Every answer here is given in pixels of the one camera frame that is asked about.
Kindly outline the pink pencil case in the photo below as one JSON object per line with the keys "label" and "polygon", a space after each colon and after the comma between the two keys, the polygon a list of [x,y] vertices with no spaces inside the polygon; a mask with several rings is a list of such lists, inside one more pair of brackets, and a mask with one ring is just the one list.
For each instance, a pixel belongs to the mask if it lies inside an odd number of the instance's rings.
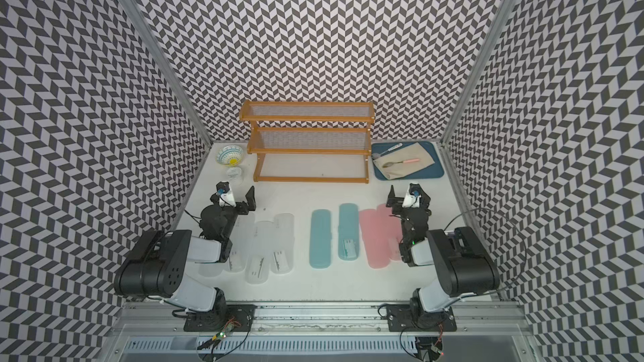
{"label": "pink pencil case", "polygon": [[399,242],[403,238],[401,221],[397,216],[393,216],[391,211],[392,209],[387,208],[385,204],[377,206],[377,222],[384,238],[389,259],[391,261],[402,261],[399,250]]}
{"label": "pink pencil case", "polygon": [[386,208],[365,209],[359,213],[359,224],[367,263],[372,269],[382,269],[390,263]]}

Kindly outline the teal pencil case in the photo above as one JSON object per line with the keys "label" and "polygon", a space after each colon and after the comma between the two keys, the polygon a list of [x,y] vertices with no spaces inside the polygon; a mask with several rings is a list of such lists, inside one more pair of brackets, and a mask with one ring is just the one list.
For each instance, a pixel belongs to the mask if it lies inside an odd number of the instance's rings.
{"label": "teal pencil case", "polygon": [[339,208],[338,256],[342,261],[355,261],[360,255],[359,209],[356,204]]}
{"label": "teal pencil case", "polygon": [[331,213],[328,209],[314,210],[310,224],[310,266],[325,269],[331,264]]}

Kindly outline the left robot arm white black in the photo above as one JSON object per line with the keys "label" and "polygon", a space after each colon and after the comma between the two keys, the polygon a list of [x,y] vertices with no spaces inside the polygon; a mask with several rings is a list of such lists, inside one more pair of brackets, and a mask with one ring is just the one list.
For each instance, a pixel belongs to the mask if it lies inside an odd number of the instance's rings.
{"label": "left robot arm white black", "polygon": [[201,234],[190,230],[148,230],[127,254],[114,279],[123,297],[149,298],[167,303],[184,321],[185,332],[212,332],[223,338],[232,332],[249,332],[255,307],[228,306],[221,288],[208,286],[186,272],[189,264],[242,267],[242,255],[233,249],[232,234],[240,216],[256,210],[255,189],[236,201],[228,182],[219,182],[211,204],[197,218]]}

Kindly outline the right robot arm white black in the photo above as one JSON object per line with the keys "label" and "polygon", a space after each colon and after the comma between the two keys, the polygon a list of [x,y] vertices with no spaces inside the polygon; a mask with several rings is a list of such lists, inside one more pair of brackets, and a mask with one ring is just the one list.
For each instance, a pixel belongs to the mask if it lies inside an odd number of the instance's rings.
{"label": "right robot arm white black", "polygon": [[452,306],[467,295],[498,290],[501,278],[479,236],[469,226],[452,231],[431,229],[430,197],[420,184],[409,184],[404,196],[391,188],[386,207],[400,220],[402,238],[396,241],[401,260],[410,267],[430,266],[436,278],[414,290],[407,304],[387,306],[389,330],[456,331]]}

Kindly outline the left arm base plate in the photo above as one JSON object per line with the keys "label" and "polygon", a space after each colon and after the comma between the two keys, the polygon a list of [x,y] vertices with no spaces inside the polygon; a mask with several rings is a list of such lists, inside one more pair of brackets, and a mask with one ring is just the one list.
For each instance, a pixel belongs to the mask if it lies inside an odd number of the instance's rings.
{"label": "left arm base plate", "polygon": [[184,322],[184,332],[211,333],[221,332],[231,320],[234,333],[248,332],[255,317],[256,306],[253,304],[233,304],[225,311],[188,313]]}

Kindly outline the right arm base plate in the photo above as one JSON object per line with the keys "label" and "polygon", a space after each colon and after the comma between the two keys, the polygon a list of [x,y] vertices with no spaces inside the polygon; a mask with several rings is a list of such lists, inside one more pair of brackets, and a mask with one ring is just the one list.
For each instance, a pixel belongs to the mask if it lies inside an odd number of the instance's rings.
{"label": "right arm base plate", "polygon": [[439,312],[425,312],[422,308],[412,308],[409,304],[384,304],[378,309],[382,318],[387,320],[390,332],[404,331],[446,332],[457,331],[452,309]]}

